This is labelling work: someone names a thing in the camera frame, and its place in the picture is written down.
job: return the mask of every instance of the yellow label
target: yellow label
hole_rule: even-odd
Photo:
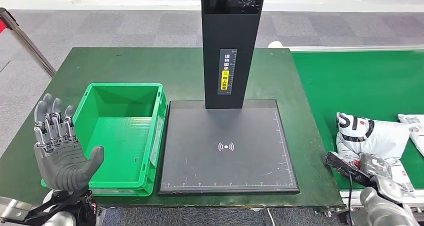
[[[221,90],[228,89],[228,78],[230,76],[229,70],[223,70],[221,74]]]

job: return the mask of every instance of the wireless charging symbol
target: wireless charging symbol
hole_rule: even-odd
[[[234,144],[230,142],[228,145],[224,145],[223,143],[218,144],[218,151],[222,152],[223,150],[231,150],[234,151]]]

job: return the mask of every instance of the gray carpet floor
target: gray carpet floor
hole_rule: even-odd
[[[340,226],[336,217],[311,209],[270,209],[276,226]],[[266,210],[233,208],[129,208],[110,209],[102,226],[272,226]]]
[[[59,69],[72,47],[201,47],[199,11],[11,10]],[[424,44],[424,13],[264,12],[256,47]],[[50,79],[9,31],[0,34],[0,156]],[[311,210],[273,209],[276,225],[336,225]],[[106,225],[270,225],[246,209],[115,209]]]

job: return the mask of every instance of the white plastic package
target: white plastic package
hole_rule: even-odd
[[[404,195],[415,198],[415,189],[412,186],[411,180],[400,160],[395,160],[390,166],[392,179],[400,185]]]
[[[400,159],[407,145],[409,126],[398,122],[370,120],[337,113],[338,153],[344,148],[359,153],[369,153],[383,159]]]
[[[339,156],[359,169],[360,153],[386,160],[390,164],[392,179],[401,186],[405,195],[414,197],[414,188],[399,160],[410,137],[411,124],[371,120],[344,113],[337,113],[336,118],[338,133],[335,143]]]
[[[410,137],[418,151],[424,157],[424,115],[398,114],[397,117],[402,123],[410,125]]]

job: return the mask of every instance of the green bin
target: green bin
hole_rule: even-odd
[[[86,158],[104,147],[90,180],[96,196],[149,196],[153,191],[167,100],[161,84],[92,83],[73,117]]]

